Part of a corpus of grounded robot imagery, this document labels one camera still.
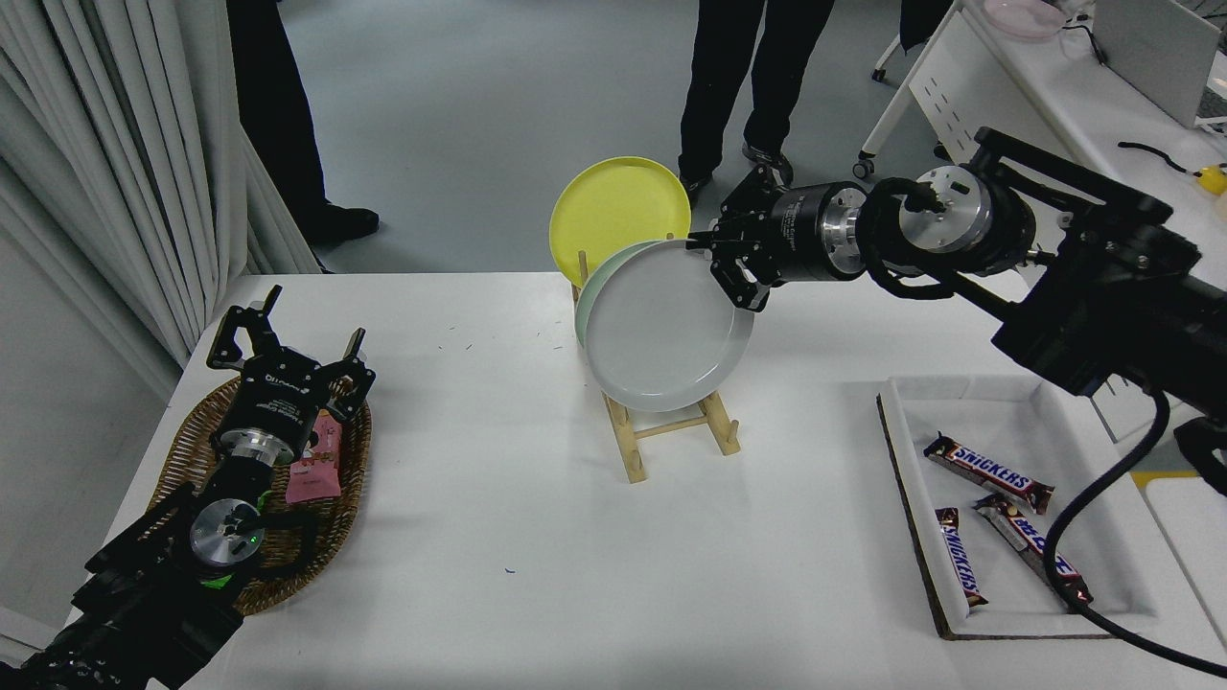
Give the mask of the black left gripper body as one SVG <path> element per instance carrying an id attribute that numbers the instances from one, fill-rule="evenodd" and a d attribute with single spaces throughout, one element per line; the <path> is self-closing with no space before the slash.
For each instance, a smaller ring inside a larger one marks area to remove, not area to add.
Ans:
<path id="1" fill-rule="evenodd" d="M 279 455 L 299 455 L 319 410 L 333 397 L 315 359 L 264 354 L 245 359 L 240 388 L 218 424 L 220 453 L 236 453 L 243 435 L 276 438 Z"/>

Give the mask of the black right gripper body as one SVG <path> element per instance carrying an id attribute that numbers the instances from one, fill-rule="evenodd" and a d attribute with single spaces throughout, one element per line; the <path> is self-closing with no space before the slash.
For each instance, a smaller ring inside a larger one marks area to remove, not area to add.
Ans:
<path id="1" fill-rule="evenodd" d="M 768 212 L 764 247 L 778 279 L 775 287 L 793 281 L 833 281 L 838 277 L 825 249 L 821 222 L 834 193 L 833 184 L 783 187 L 766 192 Z"/>

